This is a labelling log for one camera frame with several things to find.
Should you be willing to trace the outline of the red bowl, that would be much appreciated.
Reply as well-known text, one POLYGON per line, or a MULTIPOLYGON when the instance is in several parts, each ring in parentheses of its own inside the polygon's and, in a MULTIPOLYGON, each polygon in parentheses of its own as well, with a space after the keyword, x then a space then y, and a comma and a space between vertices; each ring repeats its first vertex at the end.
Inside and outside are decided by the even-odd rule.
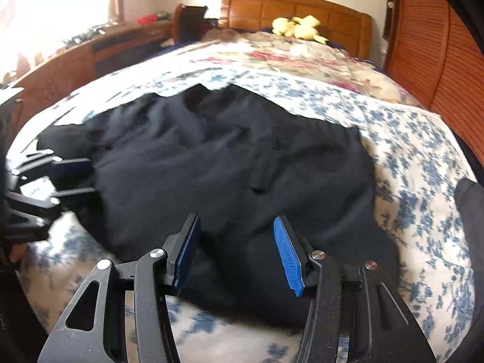
POLYGON ((151 25, 155 23, 157 20, 158 20, 158 16, 156 14, 152 14, 152 15, 147 15, 147 16, 138 18, 137 23, 139 25, 151 25))

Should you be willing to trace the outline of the window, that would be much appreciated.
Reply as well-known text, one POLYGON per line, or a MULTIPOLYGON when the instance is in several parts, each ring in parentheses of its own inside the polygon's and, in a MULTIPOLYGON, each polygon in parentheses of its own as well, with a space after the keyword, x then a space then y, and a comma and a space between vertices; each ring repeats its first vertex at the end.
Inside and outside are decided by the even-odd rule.
POLYGON ((121 0, 1 0, 1 74, 16 71, 19 57, 32 67, 121 21, 121 0))

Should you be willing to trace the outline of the black double-breasted coat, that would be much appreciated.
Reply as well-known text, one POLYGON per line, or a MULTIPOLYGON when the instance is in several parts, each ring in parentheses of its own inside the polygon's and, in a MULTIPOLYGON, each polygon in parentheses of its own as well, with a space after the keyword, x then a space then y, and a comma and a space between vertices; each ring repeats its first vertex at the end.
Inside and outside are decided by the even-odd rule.
POLYGON ((286 281, 272 232, 279 215, 339 262, 374 260, 399 277, 399 249, 375 220, 374 166, 355 127, 290 114, 233 84, 195 85, 49 127, 38 147, 91 161, 89 174, 53 183, 96 189, 70 209, 118 260, 139 259, 197 214, 181 296, 206 310, 303 326, 309 302, 286 281))

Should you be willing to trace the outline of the long wooden desk cabinet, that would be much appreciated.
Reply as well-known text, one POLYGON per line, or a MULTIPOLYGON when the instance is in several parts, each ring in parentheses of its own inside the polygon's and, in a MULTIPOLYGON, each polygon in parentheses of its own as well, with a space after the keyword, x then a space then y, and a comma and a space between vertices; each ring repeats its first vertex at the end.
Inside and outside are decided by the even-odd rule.
POLYGON ((14 83, 24 91, 13 121, 21 127, 35 114, 75 89, 148 59, 171 36, 170 21, 157 21, 151 25, 124 25, 114 32, 50 58, 14 83))

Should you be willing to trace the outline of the yellow plush toy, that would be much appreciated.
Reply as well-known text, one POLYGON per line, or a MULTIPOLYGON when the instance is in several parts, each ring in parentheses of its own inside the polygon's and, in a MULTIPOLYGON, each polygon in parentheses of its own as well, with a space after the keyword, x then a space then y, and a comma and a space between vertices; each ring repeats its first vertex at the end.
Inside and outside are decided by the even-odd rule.
POLYGON ((328 39, 321 36, 318 32, 320 24, 320 20, 311 15, 304 18, 294 16, 290 19, 279 17, 272 22, 272 33, 279 36, 327 44, 328 39))

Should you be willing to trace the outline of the wooden chair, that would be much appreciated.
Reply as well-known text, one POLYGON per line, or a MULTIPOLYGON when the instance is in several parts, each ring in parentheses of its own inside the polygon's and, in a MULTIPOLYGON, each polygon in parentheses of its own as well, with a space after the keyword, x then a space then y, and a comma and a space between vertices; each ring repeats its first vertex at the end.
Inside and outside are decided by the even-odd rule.
POLYGON ((207 6, 180 4, 172 19, 172 37, 176 44, 197 42, 203 37, 207 6))

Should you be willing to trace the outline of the pink floral quilt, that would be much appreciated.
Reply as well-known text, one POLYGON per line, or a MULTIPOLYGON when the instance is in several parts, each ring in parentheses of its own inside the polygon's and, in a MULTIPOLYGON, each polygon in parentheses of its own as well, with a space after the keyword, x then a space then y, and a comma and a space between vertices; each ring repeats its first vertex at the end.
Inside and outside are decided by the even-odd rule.
POLYGON ((297 75, 389 103, 421 106, 371 61, 359 60, 342 49, 262 31, 217 29, 209 30, 202 43, 213 50, 211 61, 297 75))

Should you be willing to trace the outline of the folded grey garment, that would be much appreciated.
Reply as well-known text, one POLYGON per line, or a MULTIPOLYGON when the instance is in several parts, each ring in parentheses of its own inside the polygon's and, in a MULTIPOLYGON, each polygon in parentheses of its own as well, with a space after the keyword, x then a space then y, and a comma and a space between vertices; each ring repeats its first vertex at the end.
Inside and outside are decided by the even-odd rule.
POLYGON ((463 221, 472 269, 483 273, 483 186, 467 178, 460 179, 454 191, 454 201, 463 221))

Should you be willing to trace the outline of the blue floral white bedspread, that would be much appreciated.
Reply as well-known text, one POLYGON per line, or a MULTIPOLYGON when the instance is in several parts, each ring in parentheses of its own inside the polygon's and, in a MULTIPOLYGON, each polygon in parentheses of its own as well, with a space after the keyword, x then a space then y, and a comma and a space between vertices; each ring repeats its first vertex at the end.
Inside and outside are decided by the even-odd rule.
MULTIPOLYGON (((375 218, 399 245, 400 292, 437 362, 450 362, 470 335, 477 308, 469 246, 454 202, 458 181, 476 177, 450 128, 418 107, 297 75, 211 61, 212 53, 204 44, 183 47, 75 90, 27 123, 10 158, 34 150, 29 139, 47 122, 80 124, 144 93, 171 96, 197 83, 209 89, 235 83, 291 113, 357 126, 375 164, 375 218)), ((49 232, 47 242, 30 244, 17 273, 47 331, 95 263, 112 257, 73 213, 64 213, 49 232)), ((294 362, 297 332, 226 319, 174 297, 168 297, 168 312, 183 362, 294 362)))

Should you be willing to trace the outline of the wooden louvred wardrobe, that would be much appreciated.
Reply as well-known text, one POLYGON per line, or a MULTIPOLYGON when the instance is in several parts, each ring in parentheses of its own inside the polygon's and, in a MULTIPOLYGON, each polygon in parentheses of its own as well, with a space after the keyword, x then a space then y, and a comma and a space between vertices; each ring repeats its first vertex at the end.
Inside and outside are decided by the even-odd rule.
POLYGON ((483 55, 446 0, 395 0, 389 77, 483 157, 483 55))

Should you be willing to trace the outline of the wooden bed headboard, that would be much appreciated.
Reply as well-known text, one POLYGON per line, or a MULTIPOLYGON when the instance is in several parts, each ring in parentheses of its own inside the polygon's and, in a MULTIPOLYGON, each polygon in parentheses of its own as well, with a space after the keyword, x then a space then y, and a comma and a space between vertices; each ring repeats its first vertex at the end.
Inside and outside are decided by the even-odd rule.
POLYGON ((218 27, 255 32, 272 25, 278 17, 313 16, 318 31, 353 57, 369 58, 371 16, 326 0, 221 0, 218 27))

